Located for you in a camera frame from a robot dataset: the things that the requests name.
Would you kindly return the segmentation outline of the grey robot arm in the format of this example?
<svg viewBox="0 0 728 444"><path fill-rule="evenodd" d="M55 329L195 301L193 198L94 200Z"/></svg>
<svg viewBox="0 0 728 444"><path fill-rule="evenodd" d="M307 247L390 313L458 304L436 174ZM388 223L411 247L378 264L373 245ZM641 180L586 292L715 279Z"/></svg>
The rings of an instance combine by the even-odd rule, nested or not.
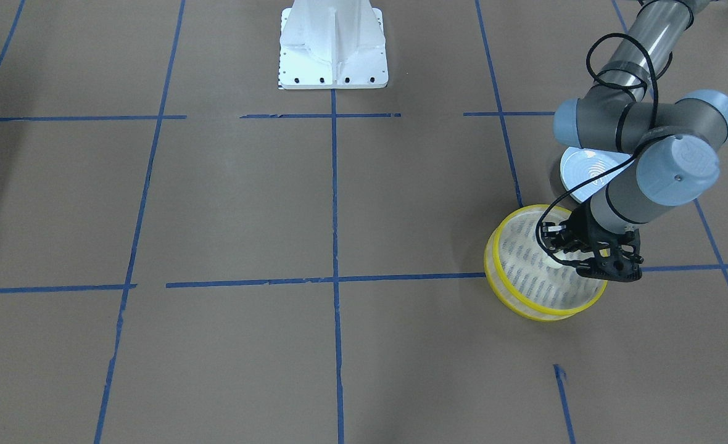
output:
<svg viewBox="0 0 728 444"><path fill-rule="evenodd" d="M660 103L658 79L672 48L707 1L649 1L582 98L554 115L559 143L628 155L605 171L609 182L559 223L541 218L534 230L549 259L584 278L640 280L640 228L696 200L720 174L718 151L728 141L728 96L711 89Z"/></svg>

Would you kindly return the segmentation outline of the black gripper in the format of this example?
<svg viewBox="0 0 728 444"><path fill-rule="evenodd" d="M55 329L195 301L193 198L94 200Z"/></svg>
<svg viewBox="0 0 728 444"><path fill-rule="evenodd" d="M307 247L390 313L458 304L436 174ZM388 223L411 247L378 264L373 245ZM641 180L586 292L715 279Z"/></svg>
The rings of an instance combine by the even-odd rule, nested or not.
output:
<svg viewBox="0 0 728 444"><path fill-rule="evenodd" d="M552 261L572 267L582 278L615 282L642 278L638 229L618 234L603 228L588 202L559 223L545 222L549 213L540 216L540 247Z"/></svg>

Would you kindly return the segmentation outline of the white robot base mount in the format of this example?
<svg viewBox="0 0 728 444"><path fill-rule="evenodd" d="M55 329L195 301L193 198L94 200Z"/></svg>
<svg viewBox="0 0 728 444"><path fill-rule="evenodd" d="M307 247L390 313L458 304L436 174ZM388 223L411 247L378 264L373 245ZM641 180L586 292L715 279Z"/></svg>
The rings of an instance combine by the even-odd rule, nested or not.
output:
<svg viewBox="0 0 728 444"><path fill-rule="evenodd" d="M386 29L370 1L294 1L281 11L278 87L385 88Z"/></svg>

